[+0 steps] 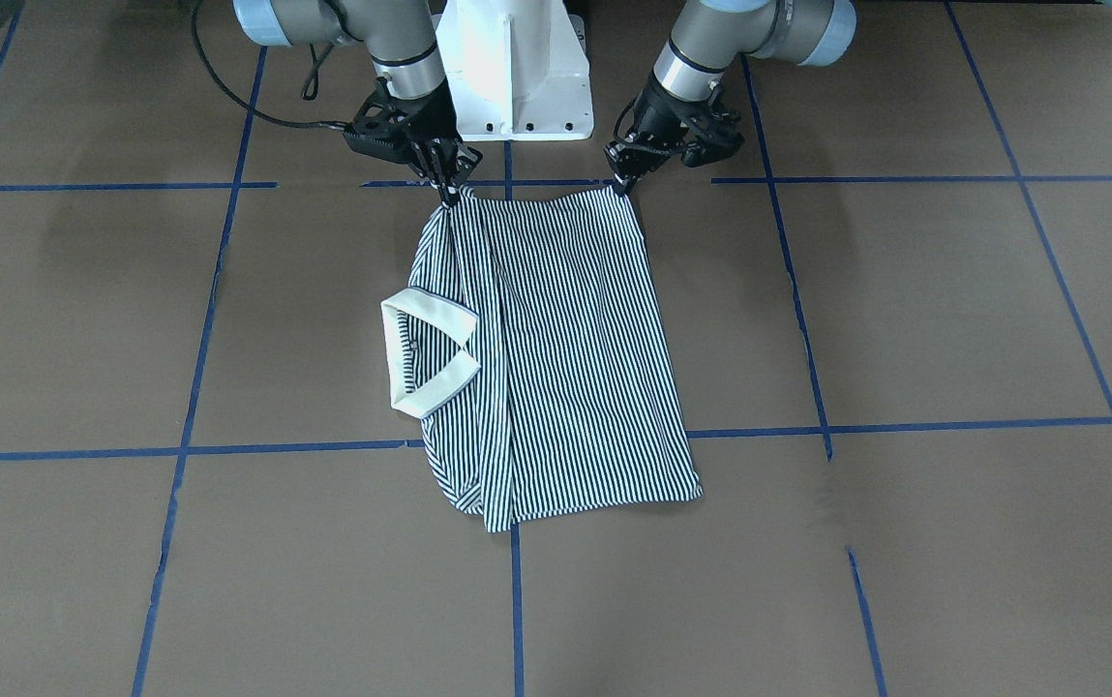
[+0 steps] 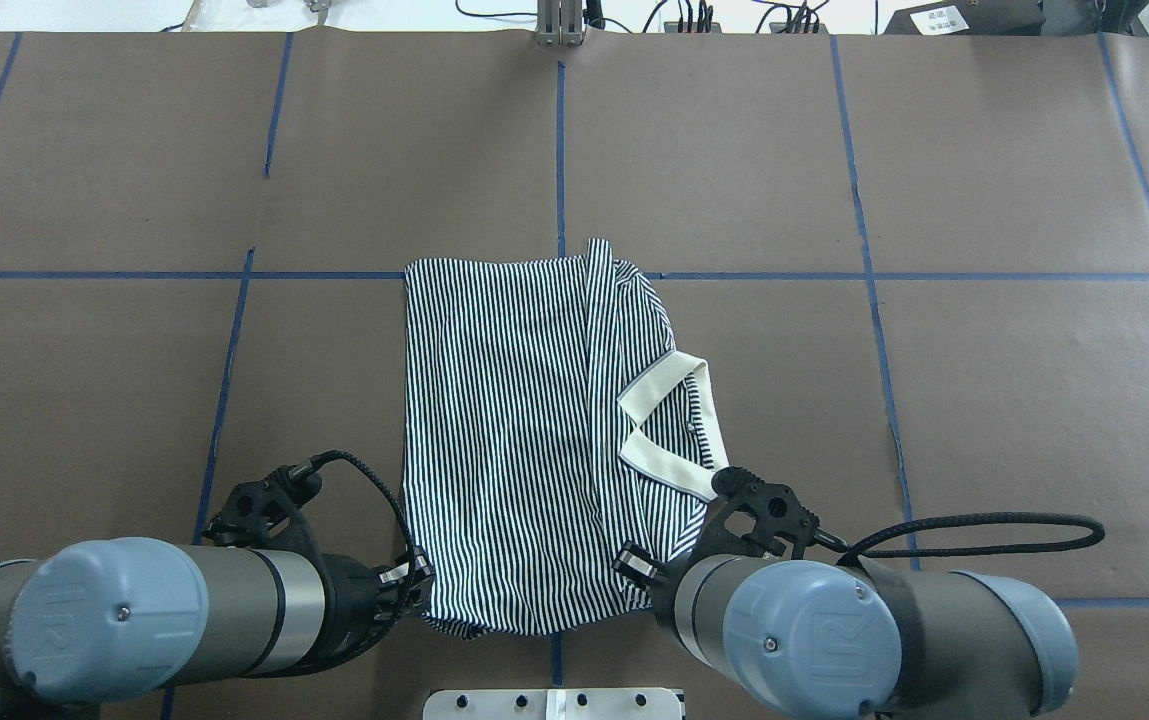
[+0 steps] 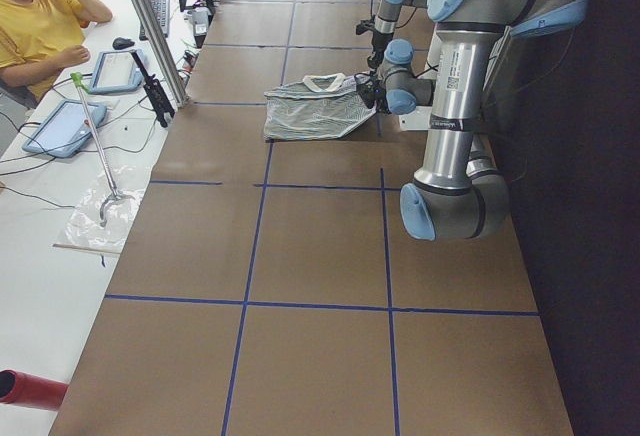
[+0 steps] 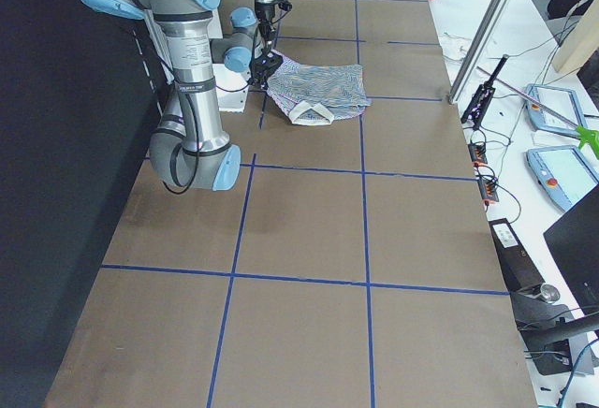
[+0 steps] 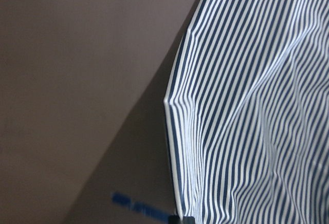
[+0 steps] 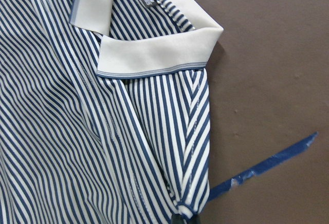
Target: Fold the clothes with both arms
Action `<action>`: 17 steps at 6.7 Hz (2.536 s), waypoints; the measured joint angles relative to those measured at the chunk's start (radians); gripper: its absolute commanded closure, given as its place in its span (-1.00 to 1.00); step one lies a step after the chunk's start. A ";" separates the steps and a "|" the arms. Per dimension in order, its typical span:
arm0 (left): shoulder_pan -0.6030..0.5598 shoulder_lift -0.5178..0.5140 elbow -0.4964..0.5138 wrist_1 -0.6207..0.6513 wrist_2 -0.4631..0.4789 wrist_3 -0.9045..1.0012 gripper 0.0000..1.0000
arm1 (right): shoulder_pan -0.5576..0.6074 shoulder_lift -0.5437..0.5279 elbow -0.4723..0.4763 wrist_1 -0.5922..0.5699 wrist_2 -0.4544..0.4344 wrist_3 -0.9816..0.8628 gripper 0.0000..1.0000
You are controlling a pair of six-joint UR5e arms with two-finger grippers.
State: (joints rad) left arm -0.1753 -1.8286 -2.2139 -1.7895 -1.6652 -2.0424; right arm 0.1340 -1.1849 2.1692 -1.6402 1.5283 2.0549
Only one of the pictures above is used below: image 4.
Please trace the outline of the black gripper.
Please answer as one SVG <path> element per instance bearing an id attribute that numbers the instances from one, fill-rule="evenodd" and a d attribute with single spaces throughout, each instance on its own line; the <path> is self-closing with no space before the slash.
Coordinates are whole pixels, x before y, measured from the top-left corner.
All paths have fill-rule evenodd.
<path id="1" fill-rule="evenodd" d="M 278 53 L 262 54 L 255 58 L 250 67 L 251 85 L 267 85 L 269 78 L 282 65 L 282 56 Z"/>
<path id="2" fill-rule="evenodd" d="M 258 30 L 262 39 L 266 43 L 272 43 L 275 38 L 276 29 L 273 24 L 275 11 L 275 2 L 256 2 L 256 17 L 258 19 Z"/>

